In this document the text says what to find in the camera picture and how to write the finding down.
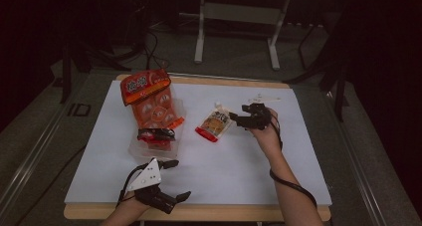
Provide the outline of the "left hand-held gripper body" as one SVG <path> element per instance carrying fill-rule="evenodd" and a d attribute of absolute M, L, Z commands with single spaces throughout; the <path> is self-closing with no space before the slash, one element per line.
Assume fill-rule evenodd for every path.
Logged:
<path fill-rule="evenodd" d="M 140 173 L 130 183 L 127 190 L 133 191 L 139 202 L 170 214 L 177 202 L 174 197 L 163 193 L 159 188 L 162 181 L 161 169 L 157 158 L 152 158 L 148 163 L 139 166 L 134 171 L 140 171 Z"/>

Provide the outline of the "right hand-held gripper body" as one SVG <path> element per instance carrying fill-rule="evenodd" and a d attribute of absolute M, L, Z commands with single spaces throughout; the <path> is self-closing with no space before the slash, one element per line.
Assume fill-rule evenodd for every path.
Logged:
<path fill-rule="evenodd" d="M 268 97 L 262 94 L 257 94 L 255 97 L 248 100 L 249 104 L 255 104 L 254 109 L 248 113 L 248 123 L 246 128 L 265 129 L 271 122 L 271 114 L 265 103 L 278 102 L 280 98 Z"/>

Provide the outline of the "white orange spouted pouch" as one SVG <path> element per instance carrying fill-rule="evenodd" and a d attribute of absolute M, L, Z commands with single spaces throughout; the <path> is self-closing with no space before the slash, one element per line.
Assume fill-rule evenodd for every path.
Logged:
<path fill-rule="evenodd" d="M 203 138 L 217 142 L 231 125 L 230 110 L 220 102 L 214 104 L 214 109 L 195 128 L 195 131 Z"/>

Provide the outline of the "clear plastic container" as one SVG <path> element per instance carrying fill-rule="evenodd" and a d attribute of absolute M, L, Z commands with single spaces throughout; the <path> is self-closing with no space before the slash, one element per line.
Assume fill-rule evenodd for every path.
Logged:
<path fill-rule="evenodd" d="M 171 142 L 169 150 L 151 149 L 147 144 L 137 139 L 139 129 L 132 134 L 128 150 L 134 157 L 157 157 L 159 159 L 176 159 L 180 144 L 186 112 L 183 101 L 174 99 L 169 106 L 156 106 L 147 102 L 142 106 L 146 122 L 139 125 L 142 128 L 170 128 L 175 131 L 175 140 Z"/>

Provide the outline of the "red black snack packet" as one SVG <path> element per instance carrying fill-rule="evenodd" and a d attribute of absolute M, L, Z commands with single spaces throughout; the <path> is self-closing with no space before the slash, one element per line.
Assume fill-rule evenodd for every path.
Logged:
<path fill-rule="evenodd" d="M 151 149 L 169 150 L 175 140 L 175 131 L 170 128 L 142 128 L 137 139 L 144 141 Z"/>

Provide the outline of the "large orange snack bag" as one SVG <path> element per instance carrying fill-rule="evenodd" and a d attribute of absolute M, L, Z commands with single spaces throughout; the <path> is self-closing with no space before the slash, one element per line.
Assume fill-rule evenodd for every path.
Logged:
<path fill-rule="evenodd" d="M 139 128 L 170 128 L 182 125 L 164 69 L 142 71 L 120 82 L 123 104 L 130 106 Z"/>

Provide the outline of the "person's right hand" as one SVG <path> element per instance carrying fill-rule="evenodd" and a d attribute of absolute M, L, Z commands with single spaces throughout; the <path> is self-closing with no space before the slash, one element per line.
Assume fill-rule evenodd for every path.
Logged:
<path fill-rule="evenodd" d="M 277 162 L 283 156 L 283 144 L 280 134 L 278 114 L 272 109 L 270 109 L 270 114 L 270 124 L 265 129 L 251 129 L 251 133 L 260 148 L 263 150 L 267 159 L 273 163 Z"/>

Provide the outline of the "person's left hand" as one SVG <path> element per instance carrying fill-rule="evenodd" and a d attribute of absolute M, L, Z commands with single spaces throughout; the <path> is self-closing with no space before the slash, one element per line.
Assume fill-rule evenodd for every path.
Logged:
<path fill-rule="evenodd" d="M 150 206 L 139 202 L 135 198 L 135 194 L 133 191 L 128 191 L 124 196 L 123 199 L 120 201 L 120 206 L 124 208 L 126 213 L 130 213 L 140 217 L 144 212 L 146 212 Z"/>

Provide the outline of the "black stand legs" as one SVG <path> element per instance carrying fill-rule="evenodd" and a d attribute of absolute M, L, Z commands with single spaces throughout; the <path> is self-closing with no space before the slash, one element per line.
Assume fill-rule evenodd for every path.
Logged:
<path fill-rule="evenodd" d="M 80 65 L 83 72 L 87 73 L 91 70 L 88 54 L 91 54 L 97 59 L 100 59 L 110 68 L 118 71 L 129 71 L 128 67 L 124 67 L 119 61 L 133 58 L 142 52 L 142 46 L 139 43 L 134 44 L 131 50 L 127 53 L 117 56 L 111 56 L 101 52 L 99 49 L 94 48 L 88 43 L 78 39 L 66 39 L 63 42 L 63 63 L 62 63 L 62 77 L 60 80 L 60 87 L 62 88 L 63 104 L 71 95 L 72 92 L 72 70 L 71 63 Z"/>
<path fill-rule="evenodd" d="M 346 62 L 334 61 L 331 63 L 324 64 L 321 60 L 321 55 L 318 55 L 316 59 L 307 66 L 304 59 L 303 45 L 316 27 L 317 24 L 311 26 L 311 28 L 301 39 L 298 46 L 300 63 L 305 72 L 301 75 L 298 75 L 297 77 L 284 80 L 284 83 L 290 85 L 298 84 L 306 79 L 309 79 L 310 77 L 313 77 L 318 73 L 324 72 L 324 75 L 318 84 L 319 89 L 328 93 L 331 91 L 331 88 L 333 86 L 336 86 L 333 109 L 337 119 L 340 122 L 343 122 L 342 106 L 344 101 L 345 77 L 347 67 Z"/>

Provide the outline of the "white metal stand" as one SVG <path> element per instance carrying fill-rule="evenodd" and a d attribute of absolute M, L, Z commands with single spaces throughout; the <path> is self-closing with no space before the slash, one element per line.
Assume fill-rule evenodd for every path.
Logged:
<path fill-rule="evenodd" d="M 274 71 L 278 71 L 281 66 L 279 63 L 276 43 L 278 41 L 280 31 L 284 24 L 284 20 L 287 15 L 290 2 L 291 0 L 283 0 L 282 7 L 280 9 L 276 9 L 214 3 L 207 2 L 206 0 L 200 0 L 199 27 L 195 47 L 194 62 L 196 64 L 201 64 L 203 62 L 203 50 L 205 41 L 204 24 L 206 19 L 267 24 L 275 26 L 274 34 L 271 38 L 267 39 L 267 46 L 272 68 Z"/>

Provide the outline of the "metal floor rail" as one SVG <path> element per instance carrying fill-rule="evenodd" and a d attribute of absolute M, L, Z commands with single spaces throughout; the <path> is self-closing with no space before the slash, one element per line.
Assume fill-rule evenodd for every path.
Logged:
<path fill-rule="evenodd" d="M 58 105 L 55 113 L 42 131 L 40 137 L 32 146 L 23 162 L 15 171 L 11 181 L 7 184 L 7 187 L 0 195 L 0 223 L 7 218 L 7 215 L 11 211 L 19 194 L 22 192 L 35 167 L 38 165 L 45 150 L 56 134 L 59 123 L 65 115 L 70 103 L 71 100 L 67 99 L 65 102 Z"/>
<path fill-rule="evenodd" d="M 354 145 L 351 141 L 350 135 L 348 134 L 344 124 L 337 119 L 336 114 L 334 114 L 333 117 L 338 125 L 340 135 L 345 142 L 345 151 L 349 161 L 350 169 L 353 174 L 356 186 L 359 190 L 360 198 L 362 199 L 371 220 L 372 226 L 386 226 L 383 214 L 380 211 L 377 200 L 354 150 Z"/>

